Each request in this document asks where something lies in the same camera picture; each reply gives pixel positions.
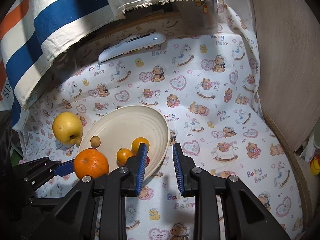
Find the cream round plate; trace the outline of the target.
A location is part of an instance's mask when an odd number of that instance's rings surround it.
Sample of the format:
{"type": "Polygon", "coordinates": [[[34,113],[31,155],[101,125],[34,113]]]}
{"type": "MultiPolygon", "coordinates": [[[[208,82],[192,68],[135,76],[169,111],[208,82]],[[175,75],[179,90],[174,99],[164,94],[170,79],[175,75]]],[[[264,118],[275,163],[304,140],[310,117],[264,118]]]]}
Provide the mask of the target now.
{"type": "Polygon", "coordinates": [[[160,167],[169,146],[169,127],[164,116],[144,105],[121,107],[103,116],[82,136],[80,152],[90,148],[93,136],[100,138],[98,151],[107,158],[110,172],[119,167],[116,153],[120,148],[131,149],[133,140],[138,137],[147,139],[150,163],[144,179],[160,167]]]}

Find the small yellow orange tomato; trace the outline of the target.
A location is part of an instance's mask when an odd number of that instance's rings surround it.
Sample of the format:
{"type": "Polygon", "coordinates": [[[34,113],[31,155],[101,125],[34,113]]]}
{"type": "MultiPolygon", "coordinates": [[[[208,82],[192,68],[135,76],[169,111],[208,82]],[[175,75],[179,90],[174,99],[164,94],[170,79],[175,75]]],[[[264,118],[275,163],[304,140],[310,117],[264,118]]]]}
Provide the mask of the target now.
{"type": "Polygon", "coordinates": [[[144,137],[138,137],[138,138],[134,139],[132,144],[131,144],[131,151],[132,151],[133,154],[137,154],[138,153],[140,144],[146,144],[147,150],[149,150],[149,147],[150,147],[149,141],[144,137]]]}

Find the striped Paris blanket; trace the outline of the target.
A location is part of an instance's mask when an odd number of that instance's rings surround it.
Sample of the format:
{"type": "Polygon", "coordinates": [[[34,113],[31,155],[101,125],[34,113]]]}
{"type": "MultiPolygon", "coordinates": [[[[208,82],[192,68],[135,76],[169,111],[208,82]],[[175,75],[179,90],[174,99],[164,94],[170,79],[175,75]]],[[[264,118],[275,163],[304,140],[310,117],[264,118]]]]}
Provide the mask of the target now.
{"type": "Polygon", "coordinates": [[[16,0],[1,22],[1,103],[12,128],[23,128],[33,90],[69,47],[128,10],[176,1],[188,0],[16,0]]]}

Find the red cherry tomato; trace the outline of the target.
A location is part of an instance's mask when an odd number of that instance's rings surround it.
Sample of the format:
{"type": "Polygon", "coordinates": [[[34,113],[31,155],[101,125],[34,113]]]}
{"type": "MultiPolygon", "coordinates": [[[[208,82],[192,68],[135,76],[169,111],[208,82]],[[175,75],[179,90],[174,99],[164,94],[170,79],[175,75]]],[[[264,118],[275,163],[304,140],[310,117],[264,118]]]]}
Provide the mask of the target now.
{"type": "Polygon", "coordinates": [[[150,158],[149,158],[149,156],[147,156],[146,166],[148,166],[149,163],[150,163],[150,158]]]}

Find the orange mandarin with stem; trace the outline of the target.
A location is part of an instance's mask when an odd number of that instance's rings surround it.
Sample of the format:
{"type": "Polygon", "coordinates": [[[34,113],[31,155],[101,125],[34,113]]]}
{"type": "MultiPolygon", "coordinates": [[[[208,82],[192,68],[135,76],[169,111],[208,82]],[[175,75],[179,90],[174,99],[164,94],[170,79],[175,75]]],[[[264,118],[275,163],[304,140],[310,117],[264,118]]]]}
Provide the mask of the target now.
{"type": "Polygon", "coordinates": [[[98,150],[88,148],[81,151],[73,163],[74,172],[79,179],[84,176],[98,178],[109,174],[109,164],[107,158],[98,150]]]}

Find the brown longan near grapefruit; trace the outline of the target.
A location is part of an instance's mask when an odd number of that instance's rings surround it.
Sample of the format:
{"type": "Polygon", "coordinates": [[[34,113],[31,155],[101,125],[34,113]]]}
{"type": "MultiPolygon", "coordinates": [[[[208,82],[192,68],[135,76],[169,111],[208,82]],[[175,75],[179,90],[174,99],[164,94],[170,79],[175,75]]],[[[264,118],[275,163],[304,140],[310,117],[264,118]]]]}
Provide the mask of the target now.
{"type": "Polygon", "coordinates": [[[78,137],[78,138],[76,138],[76,140],[75,140],[75,144],[76,144],[76,146],[80,146],[80,144],[81,144],[81,141],[82,141],[82,138],[81,137],[78,137]]]}

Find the white remote control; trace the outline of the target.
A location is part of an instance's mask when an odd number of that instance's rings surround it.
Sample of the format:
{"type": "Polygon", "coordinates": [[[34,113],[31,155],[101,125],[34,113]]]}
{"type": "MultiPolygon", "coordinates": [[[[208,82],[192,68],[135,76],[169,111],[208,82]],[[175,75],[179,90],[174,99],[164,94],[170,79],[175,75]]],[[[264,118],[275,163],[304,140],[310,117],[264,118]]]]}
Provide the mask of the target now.
{"type": "Polygon", "coordinates": [[[165,41],[165,35],[158,32],[147,33],[142,36],[129,36],[127,39],[121,40],[118,44],[103,50],[98,56],[98,62],[103,63],[131,51],[163,44],[165,41]]]}

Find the brown longan front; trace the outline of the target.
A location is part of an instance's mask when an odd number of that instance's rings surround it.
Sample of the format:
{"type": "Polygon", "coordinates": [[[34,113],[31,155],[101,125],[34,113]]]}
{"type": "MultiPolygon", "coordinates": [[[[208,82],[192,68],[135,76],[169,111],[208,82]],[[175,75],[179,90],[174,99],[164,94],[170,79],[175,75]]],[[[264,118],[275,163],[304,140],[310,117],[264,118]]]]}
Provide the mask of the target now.
{"type": "Polygon", "coordinates": [[[98,136],[93,136],[90,139],[91,148],[98,148],[101,144],[101,140],[98,136]]]}

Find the large yellow grapefruit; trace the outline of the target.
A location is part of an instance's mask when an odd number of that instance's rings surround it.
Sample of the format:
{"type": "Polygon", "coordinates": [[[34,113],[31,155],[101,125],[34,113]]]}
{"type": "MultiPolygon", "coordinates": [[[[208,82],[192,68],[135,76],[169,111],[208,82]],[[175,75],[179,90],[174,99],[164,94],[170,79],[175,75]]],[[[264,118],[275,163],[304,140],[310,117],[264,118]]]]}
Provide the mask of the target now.
{"type": "Polygon", "coordinates": [[[75,144],[83,134],[80,118],[71,112],[60,113],[53,121],[52,130],[56,139],[65,145],[75,144]]]}

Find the brown longan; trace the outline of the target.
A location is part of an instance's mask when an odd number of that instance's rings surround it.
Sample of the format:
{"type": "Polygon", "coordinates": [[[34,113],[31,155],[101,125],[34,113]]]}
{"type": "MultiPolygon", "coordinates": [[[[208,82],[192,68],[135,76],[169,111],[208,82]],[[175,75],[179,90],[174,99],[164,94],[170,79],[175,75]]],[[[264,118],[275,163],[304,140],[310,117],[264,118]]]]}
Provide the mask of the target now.
{"type": "Polygon", "coordinates": [[[101,144],[101,140],[98,136],[93,136],[90,139],[91,148],[98,148],[101,144]]]}
{"type": "Polygon", "coordinates": [[[81,144],[81,141],[82,141],[82,138],[81,137],[78,137],[78,138],[76,138],[76,140],[75,140],[75,144],[76,144],[76,146],[80,146],[80,144],[81,144]]]}

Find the wooden headboard panel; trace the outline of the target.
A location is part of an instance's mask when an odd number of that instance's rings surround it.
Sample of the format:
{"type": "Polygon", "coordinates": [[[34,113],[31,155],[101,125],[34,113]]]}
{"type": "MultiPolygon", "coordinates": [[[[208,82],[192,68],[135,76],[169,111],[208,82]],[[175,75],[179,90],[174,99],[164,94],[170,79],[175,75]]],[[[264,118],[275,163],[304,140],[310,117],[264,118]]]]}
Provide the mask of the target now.
{"type": "Polygon", "coordinates": [[[319,22],[304,0],[252,0],[263,113],[289,151],[319,119],[319,22]]]}

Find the baby bear printed sheet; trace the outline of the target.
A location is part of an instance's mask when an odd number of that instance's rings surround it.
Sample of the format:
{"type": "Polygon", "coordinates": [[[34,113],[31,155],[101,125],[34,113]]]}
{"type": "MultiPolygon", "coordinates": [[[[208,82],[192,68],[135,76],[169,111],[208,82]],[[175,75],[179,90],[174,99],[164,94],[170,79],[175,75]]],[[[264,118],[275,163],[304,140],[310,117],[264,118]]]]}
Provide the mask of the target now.
{"type": "Polygon", "coordinates": [[[217,34],[186,37],[180,18],[157,20],[85,45],[80,70],[46,92],[22,130],[24,161],[67,161],[78,149],[59,143],[54,118],[76,114],[85,131],[104,115],[128,105],[161,112],[170,143],[215,176],[238,176],[291,239],[303,230],[297,182],[278,139],[265,124],[258,96],[257,39],[229,6],[218,3],[217,34]],[[99,63],[99,54],[129,36],[162,33],[163,44],[99,63]]]}

